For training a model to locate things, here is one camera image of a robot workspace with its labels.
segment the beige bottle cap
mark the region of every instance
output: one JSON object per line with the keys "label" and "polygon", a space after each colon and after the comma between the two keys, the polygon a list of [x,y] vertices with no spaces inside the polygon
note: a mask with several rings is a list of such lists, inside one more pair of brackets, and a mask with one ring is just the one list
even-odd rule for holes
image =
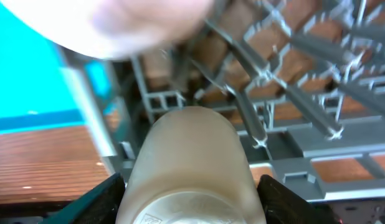
{"label": "beige bottle cap", "polygon": [[134,224],[244,224],[242,215],[221,197],[200,191],[170,192],[142,209]]}

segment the bottle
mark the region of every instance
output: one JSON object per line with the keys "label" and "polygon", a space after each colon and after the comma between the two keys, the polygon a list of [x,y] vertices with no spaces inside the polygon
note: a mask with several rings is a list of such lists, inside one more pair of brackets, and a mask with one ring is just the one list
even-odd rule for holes
{"label": "bottle", "polygon": [[198,106],[160,118],[141,147],[116,223],[266,223],[230,122]]}

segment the blue surface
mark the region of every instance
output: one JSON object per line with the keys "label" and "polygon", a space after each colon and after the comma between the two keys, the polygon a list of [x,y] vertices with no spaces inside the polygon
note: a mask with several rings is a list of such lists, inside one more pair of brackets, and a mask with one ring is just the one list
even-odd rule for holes
{"label": "blue surface", "polygon": [[[101,65],[87,68],[96,92],[106,93],[108,80]],[[53,43],[0,4],[0,133],[82,123]]]}

